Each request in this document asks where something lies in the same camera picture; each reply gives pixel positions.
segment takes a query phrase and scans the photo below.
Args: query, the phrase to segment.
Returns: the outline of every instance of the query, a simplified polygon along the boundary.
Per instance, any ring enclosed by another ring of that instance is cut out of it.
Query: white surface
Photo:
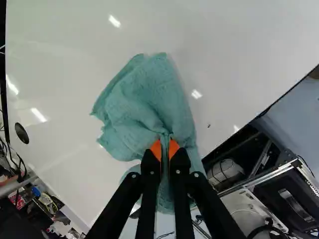
[[[227,194],[221,200],[245,236],[248,236],[253,229],[263,226],[267,217],[272,218],[275,227],[288,232],[288,228],[248,189]],[[266,233],[256,238],[269,238],[269,236]]]
[[[304,158],[319,178],[319,80],[306,78],[257,123],[284,147]]]
[[[318,7],[317,0],[8,0],[11,144],[91,226],[136,163],[100,148],[102,123],[89,116],[131,57],[165,51],[174,60],[204,156],[319,62]],[[17,139],[16,121],[29,145]]]

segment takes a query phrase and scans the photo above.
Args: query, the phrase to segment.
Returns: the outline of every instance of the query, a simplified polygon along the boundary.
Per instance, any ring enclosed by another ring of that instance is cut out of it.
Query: black cable
[[[211,176],[213,176],[213,178],[214,178],[217,182],[221,183],[217,178],[215,178],[214,173],[213,173],[213,168],[214,168],[214,165],[211,167]]]
[[[220,160],[220,161],[219,161],[220,172],[224,175],[225,181],[227,181],[227,180],[228,180],[228,177],[226,177],[226,175],[224,174],[223,169],[221,168],[221,163],[222,163],[222,161],[223,161],[223,160]]]
[[[276,227],[273,227],[271,225],[264,225],[258,228],[253,229],[249,235],[247,236],[247,239],[253,239],[258,233],[261,233],[262,231],[275,231],[277,233],[279,233],[282,236],[287,236],[286,234],[284,234],[281,230],[279,230]]]
[[[163,235],[157,237],[156,239],[161,239],[161,238],[164,238],[164,237],[166,237],[166,236],[168,236],[168,235],[171,235],[171,234],[174,234],[174,233],[175,233],[175,231],[170,232],[170,233],[166,233],[166,234],[163,234]]]
[[[302,158],[300,155],[297,155],[297,157],[301,158],[303,160],[303,162],[305,162],[306,166],[308,167],[308,169],[310,170],[311,174],[315,177],[314,173],[311,171],[311,169],[309,168],[307,162],[305,161],[304,158]]]
[[[15,167],[18,169],[19,166],[17,165],[16,162],[14,162],[14,160],[12,159],[12,154],[11,154],[11,149],[10,149],[10,144],[7,142],[7,145],[8,145],[8,150],[9,150],[9,155],[10,155],[10,160],[11,162],[15,165]]]

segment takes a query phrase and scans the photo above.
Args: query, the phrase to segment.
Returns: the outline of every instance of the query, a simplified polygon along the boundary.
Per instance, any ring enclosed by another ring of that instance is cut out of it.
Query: teal towel
[[[191,171],[205,173],[190,108],[165,53],[133,57],[100,94],[91,115],[104,123],[98,143],[117,160],[141,159],[145,150],[160,138],[163,177],[158,211],[173,212],[167,171],[169,137],[186,148]],[[129,169],[123,178],[131,171],[140,172],[140,165]]]

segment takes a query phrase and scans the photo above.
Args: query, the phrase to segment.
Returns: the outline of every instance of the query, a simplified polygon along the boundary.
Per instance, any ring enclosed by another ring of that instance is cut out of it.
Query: cable
[[[255,214],[258,214],[259,216],[261,216],[259,213],[252,211],[252,210],[248,210],[248,209],[238,209],[238,210],[233,211],[230,215],[233,215],[236,212],[251,212],[251,213],[255,213]]]
[[[300,155],[297,155],[297,157],[301,158],[303,160],[303,162],[306,164],[306,166],[308,167],[308,169],[310,170],[311,174],[315,177],[314,173],[311,171],[311,169],[309,168],[307,162],[305,161],[304,158],[302,158]]]
[[[215,178],[214,173],[213,173],[213,168],[214,168],[214,166],[211,167],[211,176],[212,176],[218,183],[221,183],[221,181],[219,181],[217,178]]]
[[[280,235],[282,236],[286,236],[287,238],[287,235],[284,234],[281,230],[279,230],[278,228],[276,227],[273,227],[273,226],[270,226],[270,225],[264,225],[264,226],[261,226],[261,227],[258,227],[258,228],[255,228],[251,231],[251,233],[249,233],[249,235],[247,236],[247,239],[253,239],[258,233],[261,233],[262,231],[275,231],[277,233],[279,233]]]
[[[225,175],[225,173],[224,173],[224,171],[223,171],[223,169],[221,168],[221,163],[223,162],[223,160],[220,160],[219,161],[219,168],[220,168],[220,172],[224,175],[224,177],[225,177],[225,181],[227,181],[228,180],[228,178],[226,177],[226,175]]]
[[[170,232],[170,233],[166,233],[166,234],[163,234],[163,235],[157,237],[156,239],[161,239],[161,238],[164,238],[164,237],[166,237],[166,236],[168,236],[168,235],[171,235],[171,234],[174,234],[174,233],[175,233],[175,231]]]

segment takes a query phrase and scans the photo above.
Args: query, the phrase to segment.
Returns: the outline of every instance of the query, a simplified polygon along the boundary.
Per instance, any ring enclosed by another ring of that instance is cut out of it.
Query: metal frame
[[[296,158],[296,159],[294,159],[294,160],[292,160],[284,165],[276,167],[275,169],[272,168],[270,170],[267,170],[264,173],[261,173],[261,174],[254,176],[248,180],[245,180],[245,181],[243,181],[243,182],[241,182],[241,183],[239,183],[239,184],[237,184],[229,189],[226,189],[222,192],[219,192],[218,196],[222,197],[222,196],[225,196],[229,193],[235,192],[235,191],[243,189],[243,188],[248,188],[248,189],[253,188],[260,183],[263,183],[271,178],[274,178],[274,177],[276,177],[284,172],[287,172],[287,171],[293,169],[294,166],[292,165],[292,163],[295,162],[296,160],[299,160],[299,159]]]

